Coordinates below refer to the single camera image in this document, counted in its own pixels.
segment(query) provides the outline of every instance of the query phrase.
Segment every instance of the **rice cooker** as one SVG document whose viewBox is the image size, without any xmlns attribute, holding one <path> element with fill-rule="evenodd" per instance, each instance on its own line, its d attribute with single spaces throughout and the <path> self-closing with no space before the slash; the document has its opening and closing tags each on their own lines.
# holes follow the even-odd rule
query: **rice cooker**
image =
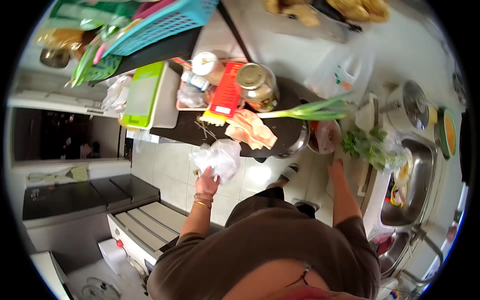
<svg viewBox="0 0 480 300">
<path fill-rule="evenodd" d="M 420 86 L 408 80 L 398 86 L 388 97 L 387 105 L 380 112 L 386 112 L 392 125 L 400 131 L 413 131 L 420 135 L 429 122 L 429 106 Z"/>
</svg>

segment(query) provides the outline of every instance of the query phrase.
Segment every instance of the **shelf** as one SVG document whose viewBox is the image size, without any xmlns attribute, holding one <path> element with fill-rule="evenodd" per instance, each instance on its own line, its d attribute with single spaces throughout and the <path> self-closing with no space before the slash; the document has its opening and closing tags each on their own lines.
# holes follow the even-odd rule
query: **shelf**
<svg viewBox="0 0 480 300">
<path fill-rule="evenodd" d="M 120 75 L 157 61 L 168 60 L 173 57 L 182 57 L 189 60 L 201 30 L 202 27 L 198 27 L 174 36 L 169 36 L 159 40 L 158 42 L 148 45 L 147 47 L 140 49 L 129 56 L 123 57 L 119 68 L 110 77 Z M 108 78 L 90 81 L 88 85 L 95 85 L 106 79 Z"/>
</svg>

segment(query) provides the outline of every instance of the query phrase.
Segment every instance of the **jar lid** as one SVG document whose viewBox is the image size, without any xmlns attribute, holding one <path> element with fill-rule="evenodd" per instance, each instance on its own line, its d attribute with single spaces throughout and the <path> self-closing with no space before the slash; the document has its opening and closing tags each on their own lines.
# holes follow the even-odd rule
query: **jar lid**
<svg viewBox="0 0 480 300">
<path fill-rule="evenodd" d="M 237 83 L 241 88 L 254 90 L 265 82 L 265 69 L 256 63 L 244 64 L 237 73 Z"/>
<path fill-rule="evenodd" d="M 426 102 L 420 86 L 415 81 L 408 80 L 403 86 L 403 103 L 410 122 L 417 129 L 427 127 L 429 112 Z"/>
<path fill-rule="evenodd" d="M 217 62 L 218 57 L 212 52 L 198 53 L 192 60 L 192 71 L 199 76 L 205 76 L 213 71 Z"/>
</svg>

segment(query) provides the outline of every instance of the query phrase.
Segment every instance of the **red package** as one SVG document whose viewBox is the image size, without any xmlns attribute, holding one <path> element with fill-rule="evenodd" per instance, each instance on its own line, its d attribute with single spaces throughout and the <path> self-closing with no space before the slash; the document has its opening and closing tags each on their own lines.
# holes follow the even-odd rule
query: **red package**
<svg viewBox="0 0 480 300">
<path fill-rule="evenodd" d="M 239 104 L 240 94 L 236 91 L 235 85 L 237 84 L 237 72 L 241 66 L 243 66 L 243 63 L 227 63 L 220 84 L 216 88 L 212 105 L 209 109 L 210 112 L 228 118 L 233 117 Z"/>
</svg>

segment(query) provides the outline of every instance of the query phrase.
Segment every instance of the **woman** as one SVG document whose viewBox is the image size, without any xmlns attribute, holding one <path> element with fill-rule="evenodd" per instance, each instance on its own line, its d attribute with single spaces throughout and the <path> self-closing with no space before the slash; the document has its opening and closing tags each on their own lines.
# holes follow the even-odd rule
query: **woman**
<svg viewBox="0 0 480 300">
<path fill-rule="evenodd" d="M 328 167 L 335 186 L 333 228 L 314 219 L 311 206 L 297 208 L 283 200 L 282 188 L 297 172 L 298 166 L 288 166 L 267 190 L 240 202 L 224 230 L 207 236 L 215 205 L 212 196 L 218 187 L 207 168 L 196 182 L 192 211 L 177 245 L 158 259 L 150 275 L 150 296 L 154 300 L 373 299 L 380 266 L 341 161 Z"/>
</svg>

